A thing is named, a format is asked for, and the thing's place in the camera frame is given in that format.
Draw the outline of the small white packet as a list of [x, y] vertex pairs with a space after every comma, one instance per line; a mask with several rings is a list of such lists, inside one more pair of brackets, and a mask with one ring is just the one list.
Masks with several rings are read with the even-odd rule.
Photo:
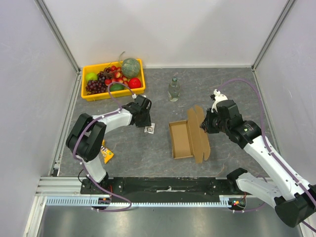
[[151, 123], [149, 126], [145, 126], [144, 128], [145, 133], [154, 134], [155, 132], [155, 123]]

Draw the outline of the brown cardboard box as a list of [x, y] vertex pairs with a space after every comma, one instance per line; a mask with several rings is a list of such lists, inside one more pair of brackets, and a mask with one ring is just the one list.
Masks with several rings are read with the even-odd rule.
[[194, 158], [195, 163], [207, 161], [211, 154], [208, 135], [200, 127], [204, 120], [202, 107], [187, 110], [187, 119], [171, 122], [169, 131], [174, 159]]

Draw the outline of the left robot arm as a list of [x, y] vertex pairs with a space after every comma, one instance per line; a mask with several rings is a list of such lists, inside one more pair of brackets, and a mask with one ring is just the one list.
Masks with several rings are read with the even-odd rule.
[[92, 180], [91, 188], [97, 194], [104, 194], [108, 190], [108, 174], [98, 157], [105, 134], [123, 126], [150, 126], [151, 106], [152, 102], [146, 96], [136, 95], [134, 101], [112, 112], [96, 116], [83, 113], [78, 117], [67, 137], [66, 147], [83, 166]]

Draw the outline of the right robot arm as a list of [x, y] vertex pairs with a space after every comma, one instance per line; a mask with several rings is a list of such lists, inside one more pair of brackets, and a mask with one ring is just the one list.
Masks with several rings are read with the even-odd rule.
[[215, 101], [207, 110], [201, 128], [209, 134], [225, 133], [273, 180], [269, 184], [238, 168], [227, 176], [229, 193], [235, 195], [242, 191], [252, 194], [271, 206], [279, 219], [292, 228], [315, 213], [316, 187], [291, 168], [255, 122], [243, 120], [233, 100]]

